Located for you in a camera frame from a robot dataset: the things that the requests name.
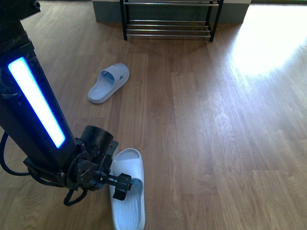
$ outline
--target glowing light bar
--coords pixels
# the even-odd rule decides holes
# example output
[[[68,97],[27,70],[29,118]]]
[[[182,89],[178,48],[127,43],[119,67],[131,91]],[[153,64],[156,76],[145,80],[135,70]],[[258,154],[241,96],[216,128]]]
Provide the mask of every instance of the glowing light bar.
[[[65,136],[25,59],[21,57],[10,63],[9,70],[50,138],[57,148],[60,148],[65,141]]]

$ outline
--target white slipper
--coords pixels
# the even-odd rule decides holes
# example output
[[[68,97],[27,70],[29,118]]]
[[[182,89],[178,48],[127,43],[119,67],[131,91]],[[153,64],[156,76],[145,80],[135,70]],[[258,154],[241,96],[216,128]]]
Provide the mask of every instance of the white slipper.
[[[96,84],[88,92],[88,100],[95,104],[105,102],[128,81],[129,75],[127,66],[122,63],[100,71]]]
[[[117,154],[111,174],[132,177],[131,190],[123,201],[113,198],[115,187],[110,186],[113,225],[115,230],[143,230],[145,225],[144,170],[141,154],[136,149],[125,149]]]

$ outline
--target metal shoe rack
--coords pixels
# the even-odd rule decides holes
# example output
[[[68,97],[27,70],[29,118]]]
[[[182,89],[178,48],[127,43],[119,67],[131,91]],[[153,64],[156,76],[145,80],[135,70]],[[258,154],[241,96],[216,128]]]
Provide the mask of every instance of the metal shoe rack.
[[[224,0],[120,0],[124,40],[128,37],[205,38],[213,41]],[[205,21],[130,20],[131,5],[206,6]],[[217,7],[214,26],[210,26],[212,7]]]

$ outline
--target gray wall base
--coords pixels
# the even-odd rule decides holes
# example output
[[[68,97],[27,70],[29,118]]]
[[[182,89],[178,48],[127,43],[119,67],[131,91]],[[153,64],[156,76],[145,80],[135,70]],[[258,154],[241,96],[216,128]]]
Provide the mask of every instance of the gray wall base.
[[[119,2],[93,1],[97,22],[121,22]],[[249,4],[224,3],[220,23],[243,23]],[[130,19],[205,21],[206,7],[181,6],[130,6]],[[213,7],[213,22],[217,7]]]

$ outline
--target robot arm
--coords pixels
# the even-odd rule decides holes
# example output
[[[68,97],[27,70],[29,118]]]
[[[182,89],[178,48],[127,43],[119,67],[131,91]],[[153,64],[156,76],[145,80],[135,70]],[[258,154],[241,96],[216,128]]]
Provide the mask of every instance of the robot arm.
[[[39,11],[35,0],[0,0],[0,126],[28,156],[24,163],[36,180],[70,190],[66,205],[74,190],[85,196],[104,184],[124,200],[131,177],[110,175],[118,142],[94,126],[74,138],[20,23]]]

